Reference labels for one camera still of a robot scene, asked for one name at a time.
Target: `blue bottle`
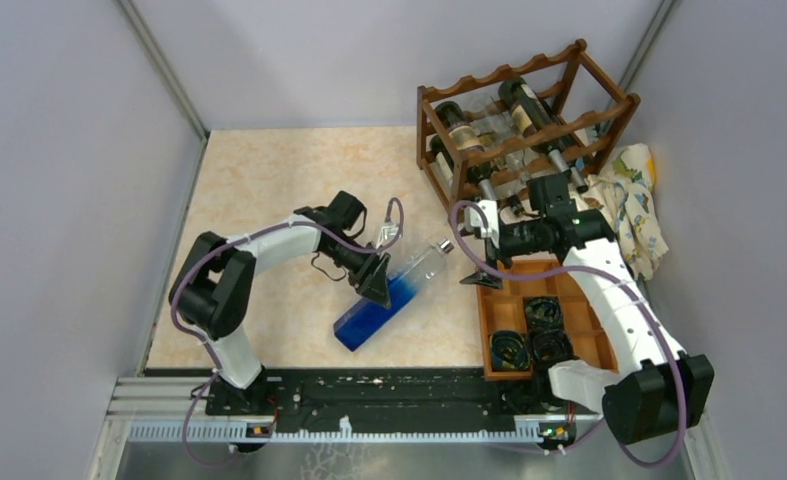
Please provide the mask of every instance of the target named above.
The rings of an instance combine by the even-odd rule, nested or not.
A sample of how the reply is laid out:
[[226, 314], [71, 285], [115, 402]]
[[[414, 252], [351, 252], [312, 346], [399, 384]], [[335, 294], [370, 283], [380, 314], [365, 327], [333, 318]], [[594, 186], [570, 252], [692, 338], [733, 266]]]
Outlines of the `blue bottle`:
[[437, 245], [425, 249], [405, 268], [387, 279], [389, 310], [362, 298], [334, 322], [334, 336], [349, 350], [357, 350], [446, 268], [446, 255], [453, 248], [452, 242], [444, 238]]

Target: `wooden wine rack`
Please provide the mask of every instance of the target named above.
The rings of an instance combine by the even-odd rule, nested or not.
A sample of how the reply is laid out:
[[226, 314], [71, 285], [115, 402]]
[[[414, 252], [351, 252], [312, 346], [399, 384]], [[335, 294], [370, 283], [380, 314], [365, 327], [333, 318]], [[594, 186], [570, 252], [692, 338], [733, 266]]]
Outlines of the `wooden wine rack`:
[[[617, 140], [619, 140], [620, 135], [622, 135], [625, 130], [635, 110], [637, 110], [637, 106], [640, 104], [640, 97], [634, 93], [627, 95], [623, 92], [623, 90], [605, 74], [602, 68], [590, 58], [585, 52], [586, 48], [587, 42], [583, 39], [578, 39], [557, 55], [549, 57], [541, 53], [535, 55], [531, 60], [516, 68], [505, 64], [497, 67], [493, 73], [483, 78], [474, 78], [472, 75], [467, 75], [461, 77], [449, 88], [440, 89], [426, 86], [417, 88], [417, 166], [428, 176], [429, 182], [447, 212], [451, 210], [455, 202], [463, 199], [472, 199], [478, 194], [477, 188], [474, 185], [468, 184], [465, 180], [465, 172], [469, 168], [481, 165], [482, 163], [491, 162], [512, 152], [555, 140], [565, 135], [569, 135], [575, 143], [574, 146], [563, 152], [564, 159], [567, 163], [572, 163], [580, 157], [585, 157], [586, 166], [582, 174], [587, 175], [599, 171], [602, 163], [608, 158]], [[561, 79], [551, 87], [536, 92], [536, 95], [542, 100], [553, 99], [551, 104], [552, 109], [562, 124], [549, 125], [527, 138], [512, 137], [502, 144], [483, 152], [461, 152], [449, 136], [449, 132], [443, 126], [437, 114], [434, 112], [434, 108], [431, 106], [432, 103], [440, 100], [468, 93], [489, 85], [495, 85], [514, 77], [560, 64], [565, 64], [564, 73]], [[590, 110], [572, 122], [566, 122], [561, 116], [561, 112], [570, 94], [570, 89], [573, 86], [580, 66], [584, 67], [608, 95], [611, 96], [614, 100], [614, 106], [604, 112]], [[495, 106], [497, 111], [506, 111], [508, 109], [508, 106], [501, 100], [496, 101]], [[470, 120], [479, 118], [478, 115], [473, 115], [471, 112], [465, 113]], [[591, 127], [605, 121], [612, 122], [607, 134], [590, 145], [584, 146], [575, 134], [576, 130]], [[449, 195], [446, 194], [442, 186], [441, 182], [443, 182], [443, 179], [438, 178], [434, 170], [430, 168], [430, 165], [436, 160], [431, 155], [431, 152], [428, 151], [427, 145], [428, 138], [434, 134], [440, 136], [440, 139], [443, 141], [443, 144], [449, 151], [449, 155], [454, 162], [452, 185], [449, 188]], [[530, 173], [536, 173], [551, 168], [551, 164], [545, 158], [540, 157], [531, 162], [526, 168]], [[518, 172], [503, 170], [493, 174], [490, 178], [490, 182], [494, 186], [499, 186], [513, 180], [517, 175], [519, 175]], [[526, 198], [528, 196], [528, 191], [523, 190], [519, 195], [522, 198]]]
[[[521, 260], [510, 269], [515, 274], [543, 273], [560, 265], [550, 260]], [[556, 275], [539, 282], [504, 282], [502, 290], [479, 286], [478, 315], [481, 324], [481, 350], [484, 358], [484, 379], [487, 381], [529, 380], [527, 371], [500, 372], [490, 362], [490, 335], [499, 330], [513, 330], [525, 337], [528, 332], [523, 303], [531, 297], [555, 297], [564, 315], [564, 330], [575, 355], [588, 365], [617, 370], [611, 342], [599, 319], [575, 280], [569, 275]]]

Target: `beige tabletop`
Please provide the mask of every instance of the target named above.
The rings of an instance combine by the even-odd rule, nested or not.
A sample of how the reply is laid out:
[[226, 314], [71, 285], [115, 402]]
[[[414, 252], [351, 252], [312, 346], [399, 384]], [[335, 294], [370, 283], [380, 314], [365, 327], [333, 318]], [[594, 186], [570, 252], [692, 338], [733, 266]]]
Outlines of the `beige tabletop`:
[[[405, 236], [391, 268], [429, 243], [449, 237], [446, 213], [415, 163], [413, 127], [217, 131], [204, 163], [172, 271], [175, 278], [193, 240], [251, 233], [303, 206], [327, 205], [339, 190], [368, 208], [374, 240], [387, 201], [405, 207]], [[470, 245], [480, 251], [479, 242]], [[255, 278], [243, 329], [269, 367], [475, 366], [482, 364], [476, 290], [458, 284], [473, 271], [459, 250], [446, 272], [355, 353], [334, 337], [332, 324], [358, 296], [294, 258]], [[327, 259], [317, 262], [337, 273]], [[149, 367], [210, 366], [204, 348], [175, 330], [164, 305]]]

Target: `crumpled fabric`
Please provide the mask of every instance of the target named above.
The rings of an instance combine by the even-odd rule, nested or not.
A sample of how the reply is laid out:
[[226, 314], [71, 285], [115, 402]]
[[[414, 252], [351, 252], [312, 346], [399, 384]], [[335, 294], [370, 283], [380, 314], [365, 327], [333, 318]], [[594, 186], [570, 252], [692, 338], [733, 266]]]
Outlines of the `crumpled fabric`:
[[649, 147], [639, 143], [615, 149], [599, 174], [585, 181], [590, 190], [571, 193], [578, 209], [599, 209], [614, 229], [635, 279], [652, 278], [669, 247], [652, 201], [655, 169]]

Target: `gray wall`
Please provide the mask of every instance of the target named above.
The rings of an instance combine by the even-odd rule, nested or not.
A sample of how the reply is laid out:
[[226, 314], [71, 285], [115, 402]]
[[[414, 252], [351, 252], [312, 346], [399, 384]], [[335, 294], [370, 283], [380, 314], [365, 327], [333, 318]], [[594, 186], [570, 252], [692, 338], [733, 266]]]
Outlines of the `gray wall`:
[[733, 478], [787, 478], [787, 1], [684, 2], [636, 90], [672, 248], [653, 303], [715, 366]]
[[[207, 127], [226, 129], [412, 125], [418, 85], [447, 87], [579, 37], [619, 79], [659, 2], [135, 3]], [[590, 77], [577, 82], [568, 113], [602, 108], [602, 89]]]
[[84, 478], [198, 141], [110, 1], [0, 2], [0, 479]]

